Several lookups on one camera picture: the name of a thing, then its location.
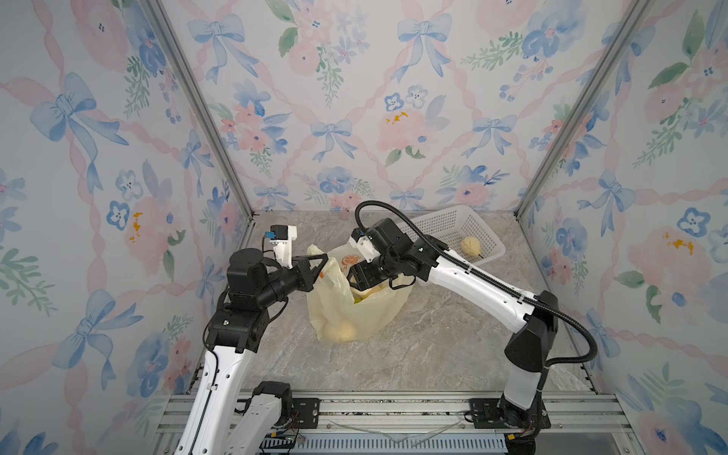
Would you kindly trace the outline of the yellow plastic bag orange print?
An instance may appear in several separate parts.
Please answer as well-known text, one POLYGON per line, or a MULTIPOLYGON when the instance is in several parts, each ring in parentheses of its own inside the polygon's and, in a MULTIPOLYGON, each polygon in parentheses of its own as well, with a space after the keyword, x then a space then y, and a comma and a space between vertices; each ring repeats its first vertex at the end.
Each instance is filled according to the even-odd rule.
POLYGON ((386 282, 369 289, 369 296, 360 303, 354 303, 352 288, 347 273, 352 265, 362 258, 351 246, 339 246, 327 252, 328 262, 314 285, 314 290, 306 295, 307 309, 311 325, 317 338, 324 343, 323 330, 328 322, 349 320, 356 330, 358 339, 369 339, 399 314, 405 305, 412 286, 393 290, 386 282))

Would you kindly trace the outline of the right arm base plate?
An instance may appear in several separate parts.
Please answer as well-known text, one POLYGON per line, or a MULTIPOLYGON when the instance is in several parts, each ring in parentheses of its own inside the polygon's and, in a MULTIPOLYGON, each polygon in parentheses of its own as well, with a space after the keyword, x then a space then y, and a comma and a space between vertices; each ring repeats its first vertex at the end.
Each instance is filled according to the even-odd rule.
POLYGON ((524 432, 551 428, 550 417, 540 395, 527 411, 500 398, 471 398, 468 406, 464 419, 479 430, 524 432))

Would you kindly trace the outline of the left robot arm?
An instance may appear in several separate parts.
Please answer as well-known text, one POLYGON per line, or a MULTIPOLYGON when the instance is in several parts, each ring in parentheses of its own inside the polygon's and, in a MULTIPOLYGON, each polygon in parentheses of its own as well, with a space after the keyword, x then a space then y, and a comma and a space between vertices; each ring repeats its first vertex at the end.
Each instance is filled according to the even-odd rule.
POLYGON ((296 292, 313 291, 327 261, 325 254, 297 256, 284 267, 257 248, 232 254, 227 288, 204 331, 201 383, 177 454, 255 454, 271 432, 293 423, 291 387, 277 381, 257 386, 240 422, 231 421, 243 380, 274 320, 269 308, 287 304, 296 292))

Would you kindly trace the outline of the beige pear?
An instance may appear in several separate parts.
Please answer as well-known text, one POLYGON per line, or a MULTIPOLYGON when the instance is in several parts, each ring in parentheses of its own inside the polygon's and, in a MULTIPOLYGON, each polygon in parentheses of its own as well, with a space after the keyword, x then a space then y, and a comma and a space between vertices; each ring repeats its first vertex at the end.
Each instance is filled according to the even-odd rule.
POLYGON ((358 339, 356 326, 343 320, 343 322, 328 322, 323 330, 323 339, 331 343, 346 343, 358 339))
POLYGON ((466 256, 483 259, 482 244, 477 237, 468 236, 461 241, 460 249, 466 256))

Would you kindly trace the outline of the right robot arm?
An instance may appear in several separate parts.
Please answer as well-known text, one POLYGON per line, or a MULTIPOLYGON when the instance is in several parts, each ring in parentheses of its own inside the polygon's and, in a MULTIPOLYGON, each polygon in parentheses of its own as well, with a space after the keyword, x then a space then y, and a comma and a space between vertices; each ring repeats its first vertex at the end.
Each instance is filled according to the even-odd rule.
POLYGON ((537 428, 546 360, 557 333, 555 316, 542 307, 555 308, 553 295, 536 295, 510 286, 474 267, 430 235, 411 240, 389 218, 368 229, 353 229, 349 245, 362 256, 348 272, 352 288, 364 291, 383 282, 392 284, 397 278, 411 277, 413 282, 454 292, 509 329, 512 336, 504 354, 510 367, 497 413, 504 426, 537 428))

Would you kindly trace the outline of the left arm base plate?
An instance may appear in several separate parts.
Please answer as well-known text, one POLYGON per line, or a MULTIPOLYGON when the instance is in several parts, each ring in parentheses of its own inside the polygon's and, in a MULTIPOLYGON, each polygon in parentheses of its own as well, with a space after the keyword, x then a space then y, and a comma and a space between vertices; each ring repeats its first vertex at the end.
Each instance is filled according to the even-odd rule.
POLYGON ((278 421, 273 425, 276 430, 314 430, 320 421, 320 398, 292 399, 282 404, 282 412, 278 421))

